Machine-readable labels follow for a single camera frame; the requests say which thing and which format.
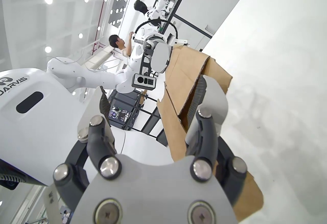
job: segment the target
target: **black hair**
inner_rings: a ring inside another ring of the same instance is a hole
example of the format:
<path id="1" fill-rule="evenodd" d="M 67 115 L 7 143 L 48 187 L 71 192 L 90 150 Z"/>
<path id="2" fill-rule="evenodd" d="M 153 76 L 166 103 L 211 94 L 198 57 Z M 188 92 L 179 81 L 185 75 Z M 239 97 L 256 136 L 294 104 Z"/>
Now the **black hair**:
<path id="1" fill-rule="evenodd" d="M 116 44 L 118 38 L 119 38 L 118 35 L 111 35 L 109 37 L 109 44 L 111 47 L 118 48 L 118 45 Z"/>
<path id="2" fill-rule="evenodd" d="M 136 0 L 134 3 L 134 10 L 140 11 L 143 14 L 146 14 L 148 9 L 147 6 L 144 2 L 142 2 L 141 0 Z"/>

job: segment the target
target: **ceiling light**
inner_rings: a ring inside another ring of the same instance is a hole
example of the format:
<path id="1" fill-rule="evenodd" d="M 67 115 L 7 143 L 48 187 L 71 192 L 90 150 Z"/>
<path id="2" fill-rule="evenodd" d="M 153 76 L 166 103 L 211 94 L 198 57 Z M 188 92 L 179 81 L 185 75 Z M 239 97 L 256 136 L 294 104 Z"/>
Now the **ceiling light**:
<path id="1" fill-rule="evenodd" d="M 49 47 L 49 46 L 47 46 L 45 49 L 44 49 L 44 51 L 46 52 L 46 53 L 50 53 L 51 52 L 51 47 Z"/>
<path id="2" fill-rule="evenodd" d="M 52 4 L 53 0 L 44 0 L 48 5 Z"/>

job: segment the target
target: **cardboard box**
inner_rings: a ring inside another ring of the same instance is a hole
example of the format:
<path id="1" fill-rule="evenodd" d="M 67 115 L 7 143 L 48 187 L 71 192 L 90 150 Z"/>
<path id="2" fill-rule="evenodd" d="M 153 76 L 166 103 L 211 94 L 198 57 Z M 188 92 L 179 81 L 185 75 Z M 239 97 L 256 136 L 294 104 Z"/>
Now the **cardboard box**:
<path id="1" fill-rule="evenodd" d="M 166 133 L 171 156 L 178 161 L 185 156 L 185 136 L 187 133 L 187 112 L 191 104 L 195 85 L 200 74 L 214 78 L 227 93 L 232 76 L 213 58 L 186 46 L 174 48 L 169 66 L 166 69 L 166 88 L 161 101 L 157 102 L 163 128 Z M 242 221 L 263 206 L 263 195 L 248 173 L 244 189 L 234 212 Z"/>

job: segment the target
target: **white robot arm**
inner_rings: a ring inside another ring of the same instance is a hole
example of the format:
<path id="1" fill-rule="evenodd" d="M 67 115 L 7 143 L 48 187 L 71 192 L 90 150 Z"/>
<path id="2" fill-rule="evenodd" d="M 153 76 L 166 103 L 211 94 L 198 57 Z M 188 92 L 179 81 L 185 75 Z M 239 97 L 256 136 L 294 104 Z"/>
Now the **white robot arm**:
<path id="1" fill-rule="evenodd" d="M 15 69 L 1 72 L 0 185 L 3 182 L 2 175 L 3 178 L 7 178 L 1 167 L 11 166 L 21 171 L 12 177 L 15 178 L 15 182 L 51 184 L 54 165 L 62 160 L 63 155 L 67 154 L 76 142 L 76 136 L 72 136 L 71 133 L 78 133 L 86 127 L 80 123 L 86 108 L 72 97 L 70 92 L 78 87 L 97 88 L 98 86 L 116 89 L 120 93 L 132 92 L 135 87 L 138 87 L 132 86 L 135 75 L 144 74 L 143 67 L 141 67 L 142 59 L 146 58 L 151 61 L 153 57 L 153 60 L 156 60 L 157 55 L 158 61 L 162 57 L 169 60 L 169 53 L 158 54 L 159 46 L 153 56 L 144 55 L 143 44 L 149 38 L 152 40 L 158 38 L 162 41 L 160 44 L 167 47 L 166 50 L 171 49 L 167 45 L 166 37 L 157 32 L 143 36 L 142 44 L 137 43 L 133 49 L 127 68 L 115 74 L 89 70 L 64 57 L 50 60 L 47 72 L 38 69 Z M 164 62 L 161 66 L 159 64 L 155 71 L 164 70 L 166 63 Z M 148 77 L 147 82 L 149 80 L 154 81 L 152 85 L 147 84 L 145 80 L 142 84 L 143 87 L 152 90 L 156 84 L 155 77 Z M 96 90 L 90 100 L 90 105 L 95 105 L 97 108 L 102 95 L 99 90 Z M 148 151 L 143 147 L 155 148 L 155 151 L 165 151 L 158 157 L 164 155 L 172 162 L 169 150 L 150 136 L 116 127 L 111 127 L 111 130 L 116 141 L 116 148 L 120 148 L 118 153 L 131 155 L 138 161 L 152 159 L 156 163 L 157 157 L 152 156 L 153 152 L 150 156 L 145 156 Z M 87 164 L 89 165 L 87 170 L 94 170 L 90 162 Z"/>
<path id="2" fill-rule="evenodd" d="M 215 123 L 224 121 L 226 102 L 217 115 L 206 109 L 211 94 L 225 98 L 217 82 L 204 77 L 197 86 L 199 98 L 190 114 L 197 127 L 188 133 L 186 157 L 175 163 L 169 149 L 155 139 L 110 127 L 103 118 L 107 99 L 100 88 L 85 109 L 41 70 L 6 71 L 0 83 L 0 159 L 6 164 L 0 176 L 46 185 L 54 180 L 74 211 L 72 224 L 122 219 L 143 224 L 237 223 L 231 204 L 242 189 L 246 165 L 227 146 L 221 147 L 224 143 L 216 135 Z M 219 157 L 219 167 L 226 169 L 222 180 L 212 175 Z"/>
<path id="3" fill-rule="evenodd" d="M 165 7 L 167 0 L 159 0 L 158 4 L 155 8 L 150 8 L 149 11 L 146 13 L 146 17 L 149 20 L 153 20 L 153 19 L 163 19 L 163 17 L 161 16 L 161 11 L 162 9 Z"/>
<path id="4" fill-rule="evenodd" d="M 122 71 L 110 73 L 90 70 L 71 59 L 57 57 L 48 62 L 47 73 L 58 80 L 69 92 L 80 87 L 96 88 L 98 86 L 104 89 L 116 89 L 119 93 L 129 93 L 134 88 L 153 90 L 156 78 L 150 77 L 151 68 L 155 72 L 163 73 L 168 65 L 172 47 L 167 44 L 167 38 L 164 35 L 152 30 L 141 36 L 141 39 L 136 42 L 128 58 L 127 67 Z M 148 71 L 144 70 L 144 61 L 150 63 L 147 65 L 147 68 L 150 67 Z M 146 75 L 148 82 L 140 83 L 137 78 L 144 76 L 144 72 L 148 73 Z"/>

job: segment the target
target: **silver bolt head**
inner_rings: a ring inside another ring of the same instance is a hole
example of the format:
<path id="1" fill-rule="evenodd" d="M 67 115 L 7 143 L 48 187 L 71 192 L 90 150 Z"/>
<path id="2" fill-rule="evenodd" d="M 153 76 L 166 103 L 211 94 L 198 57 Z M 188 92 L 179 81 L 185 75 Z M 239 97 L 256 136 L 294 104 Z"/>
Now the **silver bolt head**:
<path id="1" fill-rule="evenodd" d="M 212 170 L 208 162 L 198 159 L 193 163 L 194 174 L 201 180 L 209 180 L 212 176 Z"/>
<path id="2" fill-rule="evenodd" d="M 213 222 L 210 211 L 202 205 L 193 209 L 191 212 L 191 220 L 194 224 L 212 224 Z"/>
<path id="3" fill-rule="evenodd" d="M 232 166 L 234 170 L 236 170 L 239 173 L 246 173 L 248 171 L 248 167 L 243 159 L 240 157 L 234 157 Z"/>
<path id="4" fill-rule="evenodd" d="M 66 164 L 60 164 L 53 172 L 53 178 L 56 181 L 61 181 L 68 176 L 68 166 Z"/>
<path id="5" fill-rule="evenodd" d="M 95 221 L 97 224 L 116 224 L 120 222 L 121 214 L 119 203 L 113 199 L 108 199 L 98 206 Z"/>
<path id="6" fill-rule="evenodd" d="M 77 139 L 82 142 L 86 143 L 89 135 L 89 127 L 82 128 L 78 133 L 77 133 Z"/>
<path id="7" fill-rule="evenodd" d="M 205 201 L 195 201 L 188 209 L 189 224 L 214 224 L 216 217 L 214 210 Z"/>
<path id="8" fill-rule="evenodd" d="M 98 126 L 102 123 L 103 117 L 101 115 L 95 115 L 90 120 L 90 125 L 92 127 Z"/>
<path id="9" fill-rule="evenodd" d="M 205 107 L 201 107 L 198 111 L 199 115 L 202 118 L 210 118 L 211 117 L 211 110 Z"/>
<path id="10" fill-rule="evenodd" d="M 114 157 L 106 158 L 100 166 L 102 176 L 110 178 L 114 176 L 119 168 L 118 160 Z"/>

